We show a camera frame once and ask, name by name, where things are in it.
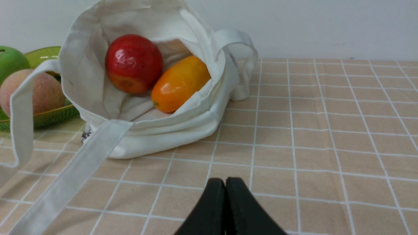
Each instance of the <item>fruit bowl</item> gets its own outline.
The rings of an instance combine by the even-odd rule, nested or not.
[[[29,64],[32,69],[35,69],[42,62],[48,59],[57,59],[60,46],[51,46],[41,48],[35,51],[26,53],[26,57],[29,60]],[[54,76],[58,81],[61,82],[61,76],[55,72],[47,72]],[[48,112],[39,113],[33,116],[33,128],[40,129],[49,125],[62,122],[69,118],[73,118],[79,115],[78,110],[71,104],[68,99],[65,99],[65,105],[61,108],[54,109]],[[10,131],[10,118],[0,108],[0,130]]]

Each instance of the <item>bag handle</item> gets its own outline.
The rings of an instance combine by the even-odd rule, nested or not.
[[[9,235],[42,235],[93,176],[133,124],[122,120],[108,120],[101,125],[16,223]]]
[[[232,92],[231,99],[233,101],[244,100],[250,95],[250,79],[251,73],[258,60],[258,51],[254,47],[251,38],[239,30],[222,29],[214,34],[212,39],[212,48],[215,55],[215,61],[218,59],[222,49],[228,48],[232,44],[242,44],[248,46],[251,49],[250,54],[244,62],[244,84],[238,85]]]
[[[10,98],[10,131],[15,163],[0,165],[0,187],[26,165],[32,156],[33,80],[45,71],[59,72],[59,61],[52,59],[40,64]],[[9,235],[41,235],[100,167],[132,125],[132,122],[122,120],[108,120],[101,125],[62,173],[18,221]]]
[[[10,97],[10,132],[15,163],[0,163],[0,187],[26,165],[33,152],[33,79],[46,71],[60,71],[56,59],[41,63]]]

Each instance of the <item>grid pattern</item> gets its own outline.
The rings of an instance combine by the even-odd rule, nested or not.
[[[213,135],[107,159],[45,234],[170,235],[207,180],[228,176],[289,234],[418,234],[418,62],[262,59],[250,83]],[[73,119],[35,133],[32,160],[0,189],[0,234],[72,159],[82,130]],[[12,160],[0,133],[0,161]]]

